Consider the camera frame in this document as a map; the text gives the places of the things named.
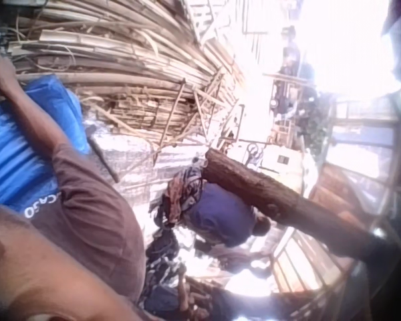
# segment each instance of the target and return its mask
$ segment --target blue tarp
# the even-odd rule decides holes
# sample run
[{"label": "blue tarp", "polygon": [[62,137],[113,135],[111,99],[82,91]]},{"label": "blue tarp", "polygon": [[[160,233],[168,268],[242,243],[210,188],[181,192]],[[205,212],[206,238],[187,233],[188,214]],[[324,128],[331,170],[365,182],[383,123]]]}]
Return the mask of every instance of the blue tarp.
[{"label": "blue tarp", "polygon": [[[89,152],[80,103],[55,76],[28,84],[25,92],[61,126],[77,150]],[[0,204],[23,214],[41,197],[56,194],[57,182],[50,163],[30,147],[9,108],[8,102],[0,102]]]}]

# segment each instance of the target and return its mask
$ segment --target window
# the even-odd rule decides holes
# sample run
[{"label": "window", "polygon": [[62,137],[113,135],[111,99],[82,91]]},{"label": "window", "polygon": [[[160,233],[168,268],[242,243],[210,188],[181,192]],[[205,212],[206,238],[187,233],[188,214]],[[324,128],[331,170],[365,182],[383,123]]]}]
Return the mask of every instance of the window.
[{"label": "window", "polygon": [[278,162],[281,163],[281,164],[288,165],[289,157],[279,155]]}]

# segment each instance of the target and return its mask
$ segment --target tree trunk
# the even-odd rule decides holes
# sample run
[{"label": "tree trunk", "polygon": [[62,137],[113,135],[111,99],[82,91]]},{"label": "tree trunk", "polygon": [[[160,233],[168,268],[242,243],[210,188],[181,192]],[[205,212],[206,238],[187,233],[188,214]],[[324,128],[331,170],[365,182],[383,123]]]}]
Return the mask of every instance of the tree trunk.
[{"label": "tree trunk", "polygon": [[313,236],[336,255],[367,261],[386,243],[217,150],[210,149],[206,157],[203,175],[208,182],[236,194],[270,219]]}]

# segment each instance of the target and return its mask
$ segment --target bright sky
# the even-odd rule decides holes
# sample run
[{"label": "bright sky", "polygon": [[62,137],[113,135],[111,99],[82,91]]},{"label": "bright sky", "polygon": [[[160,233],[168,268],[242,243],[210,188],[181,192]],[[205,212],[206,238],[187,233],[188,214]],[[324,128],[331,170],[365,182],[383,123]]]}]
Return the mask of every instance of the bright sky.
[{"label": "bright sky", "polygon": [[305,0],[297,42],[307,50],[320,90],[352,98],[393,92],[389,37],[380,37],[388,0]]}]

